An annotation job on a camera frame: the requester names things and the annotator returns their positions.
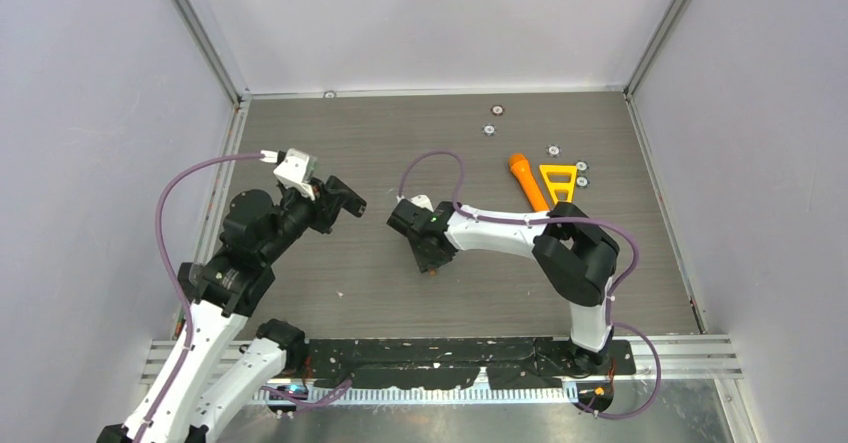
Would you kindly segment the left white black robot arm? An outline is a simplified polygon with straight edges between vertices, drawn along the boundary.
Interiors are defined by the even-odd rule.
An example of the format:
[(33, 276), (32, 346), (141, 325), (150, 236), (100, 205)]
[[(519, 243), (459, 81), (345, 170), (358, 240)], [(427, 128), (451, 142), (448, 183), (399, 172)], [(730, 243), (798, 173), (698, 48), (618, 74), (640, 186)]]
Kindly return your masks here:
[(282, 186), (280, 202), (263, 190), (232, 200), (219, 250), (204, 265), (182, 264), (177, 274), (190, 313), (175, 347), (136, 410), (105, 427), (99, 441), (215, 442), (261, 386), (305, 368), (305, 333), (271, 319), (235, 364), (213, 376), (274, 282), (273, 263), (307, 230), (330, 233), (341, 211), (365, 212), (365, 200), (334, 176), (313, 179), (311, 186), (314, 198)]

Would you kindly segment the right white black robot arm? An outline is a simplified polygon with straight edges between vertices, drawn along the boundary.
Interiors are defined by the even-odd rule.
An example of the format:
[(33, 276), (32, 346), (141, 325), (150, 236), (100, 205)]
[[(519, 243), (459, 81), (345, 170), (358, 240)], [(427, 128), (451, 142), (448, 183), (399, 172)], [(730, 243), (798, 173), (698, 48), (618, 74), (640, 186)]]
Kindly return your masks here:
[(617, 242), (576, 205), (549, 212), (508, 213), (443, 201), (435, 207), (401, 199), (387, 225), (405, 237), (422, 273), (460, 251), (491, 251), (535, 261), (569, 304), (571, 360), (596, 373), (611, 358), (607, 297), (617, 270)]

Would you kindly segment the black remote control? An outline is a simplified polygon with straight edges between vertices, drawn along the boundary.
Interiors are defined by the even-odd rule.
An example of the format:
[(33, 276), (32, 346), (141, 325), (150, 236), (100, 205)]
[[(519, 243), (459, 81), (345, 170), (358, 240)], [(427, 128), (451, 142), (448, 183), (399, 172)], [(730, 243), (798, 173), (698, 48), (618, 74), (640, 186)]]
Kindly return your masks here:
[(345, 210), (356, 218), (364, 215), (367, 202), (341, 179), (330, 176), (325, 183), (325, 189), (335, 214)]

